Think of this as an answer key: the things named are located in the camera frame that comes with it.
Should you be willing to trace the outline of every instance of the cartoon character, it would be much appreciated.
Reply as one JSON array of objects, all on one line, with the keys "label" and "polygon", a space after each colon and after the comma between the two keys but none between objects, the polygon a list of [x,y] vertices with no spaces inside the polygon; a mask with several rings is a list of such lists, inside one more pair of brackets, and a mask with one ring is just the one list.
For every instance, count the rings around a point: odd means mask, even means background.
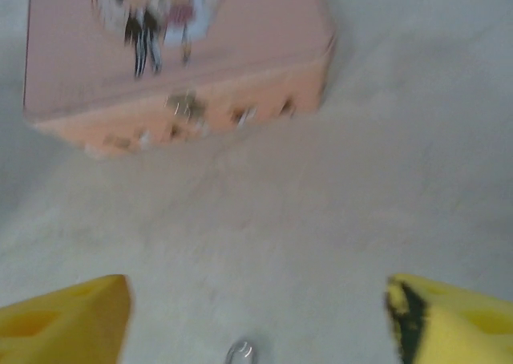
[{"label": "cartoon character", "polygon": [[192,42],[207,36],[212,10],[204,0],[160,0],[166,25],[164,45],[182,47],[183,62],[191,57]]},{"label": "cartoon character", "polygon": [[147,54],[151,56],[153,72],[160,73],[162,56],[160,53],[158,18],[150,10],[151,0],[118,0],[129,10],[125,28],[125,43],[135,48],[135,78],[144,74]]}]

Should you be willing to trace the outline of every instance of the printed picture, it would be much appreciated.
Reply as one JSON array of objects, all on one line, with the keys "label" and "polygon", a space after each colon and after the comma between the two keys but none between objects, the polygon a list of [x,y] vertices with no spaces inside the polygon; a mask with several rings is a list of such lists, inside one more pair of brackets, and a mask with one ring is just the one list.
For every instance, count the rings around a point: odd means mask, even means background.
[{"label": "printed picture", "polygon": [[187,66],[194,42],[206,39],[224,0],[92,0],[94,16],[109,34],[134,50],[134,76],[161,72],[163,52],[180,48]]}]

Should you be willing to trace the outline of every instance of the pink box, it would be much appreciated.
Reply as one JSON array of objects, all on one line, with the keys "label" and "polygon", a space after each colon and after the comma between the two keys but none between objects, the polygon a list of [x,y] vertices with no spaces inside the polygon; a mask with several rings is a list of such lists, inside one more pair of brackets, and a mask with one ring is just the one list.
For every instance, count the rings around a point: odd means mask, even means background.
[{"label": "pink box", "polygon": [[24,113],[94,157],[316,111],[324,0],[30,0]]}]

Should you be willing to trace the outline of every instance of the floor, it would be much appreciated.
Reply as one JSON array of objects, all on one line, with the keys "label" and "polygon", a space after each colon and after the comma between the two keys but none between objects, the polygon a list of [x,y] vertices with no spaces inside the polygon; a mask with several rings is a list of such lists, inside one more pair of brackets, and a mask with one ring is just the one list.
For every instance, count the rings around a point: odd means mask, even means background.
[{"label": "floor", "polygon": [[108,273],[123,363],[398,362],[386,277],[513,301],[511,0],[329,0],[318,115],[96,163],[24,126],[27,0],[0,0],[0,305]]}]

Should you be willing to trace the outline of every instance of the pink cardboard box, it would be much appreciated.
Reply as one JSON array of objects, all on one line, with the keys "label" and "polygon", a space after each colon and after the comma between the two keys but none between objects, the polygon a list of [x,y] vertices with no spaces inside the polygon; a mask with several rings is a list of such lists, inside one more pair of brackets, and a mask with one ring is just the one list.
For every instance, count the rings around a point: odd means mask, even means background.
[{"label": "pink cardboard box", "polygon": [[24,112],[94,157],[316,111],[324,0],[30,0]]}]

